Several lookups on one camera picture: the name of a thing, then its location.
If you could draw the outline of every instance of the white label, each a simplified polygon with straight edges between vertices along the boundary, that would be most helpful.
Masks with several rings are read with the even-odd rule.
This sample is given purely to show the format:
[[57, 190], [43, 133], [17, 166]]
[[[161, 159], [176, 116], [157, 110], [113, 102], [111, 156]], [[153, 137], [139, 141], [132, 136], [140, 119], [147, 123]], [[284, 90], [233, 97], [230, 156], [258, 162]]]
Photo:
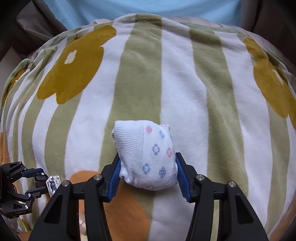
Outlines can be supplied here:
[[47, 179], [46, 186], [47, 186], [50, 197], [54, 195], [55, 191], [59, 188], [61, 183], [62, 182], [59, 176], [50, 176]]

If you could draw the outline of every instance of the light blue sheet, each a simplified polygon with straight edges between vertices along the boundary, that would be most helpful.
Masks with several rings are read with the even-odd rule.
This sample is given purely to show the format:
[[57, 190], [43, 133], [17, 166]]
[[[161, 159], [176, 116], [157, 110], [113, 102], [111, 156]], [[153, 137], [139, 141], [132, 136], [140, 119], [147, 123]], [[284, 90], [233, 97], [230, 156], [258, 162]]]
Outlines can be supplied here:
[[202, 17], [239, 25], [241, 0], [44, 0], [67, 28], [87, 25], [100, 18], [115, 19], [128, 13]]

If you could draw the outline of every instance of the white sock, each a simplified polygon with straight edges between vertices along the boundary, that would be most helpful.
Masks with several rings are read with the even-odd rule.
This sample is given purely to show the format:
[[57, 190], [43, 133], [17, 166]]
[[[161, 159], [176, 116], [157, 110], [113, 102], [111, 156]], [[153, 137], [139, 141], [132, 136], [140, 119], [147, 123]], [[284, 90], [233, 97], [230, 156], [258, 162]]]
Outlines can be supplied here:
[[160, 190], [177, 183], [170, 127], [149, 120], [118, 120], [112, 137], [121, 160], [120, 177], [138, 188]]

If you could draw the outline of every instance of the silver bolt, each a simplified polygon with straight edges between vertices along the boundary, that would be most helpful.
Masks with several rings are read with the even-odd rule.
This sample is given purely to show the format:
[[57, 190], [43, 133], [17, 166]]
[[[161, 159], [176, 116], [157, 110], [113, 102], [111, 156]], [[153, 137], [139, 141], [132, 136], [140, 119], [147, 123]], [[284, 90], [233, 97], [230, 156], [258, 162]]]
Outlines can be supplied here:
[[202, 181], [202, 180], [205, 179], [205, 176], [201, 175], [201, 174], [198, 174], [198, 175], [196, 175], [196, 179]]
[[237, 184], [234, 181], [230, 181], [228, 185], [234, 188]]
[[70, 182], [68, 180], [65, 180], [62, 182], [62, 186], [67, 187], [69, 186]]
[[103, 178], [103, 176], [101, 174], [94, 175], [94, 179], [97, 181], [101, 180], [102, 178]]

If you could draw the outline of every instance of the blanket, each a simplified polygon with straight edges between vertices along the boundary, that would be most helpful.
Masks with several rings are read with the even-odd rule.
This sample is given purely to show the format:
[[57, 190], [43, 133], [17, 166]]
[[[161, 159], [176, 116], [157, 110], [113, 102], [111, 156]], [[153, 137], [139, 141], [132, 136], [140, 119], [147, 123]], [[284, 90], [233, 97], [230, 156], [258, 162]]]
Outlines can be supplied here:
[[[116, 120], [168, 123], [187, 164], [212, 181], [235, 181], [277, 241], [296, 214], [295, 89], [295, 72], [245, 32], [128, 14], [61, 33], [11, 73], [0, 161], [82, 182], [113, 161]], [[34, 182], [16, 187], [23, 193]], [[48, 199], [20, 226], [32, 228]], [[121, 182], [104, 207], [114, 241], [180, 241], [194, 205], [178, 185]]]

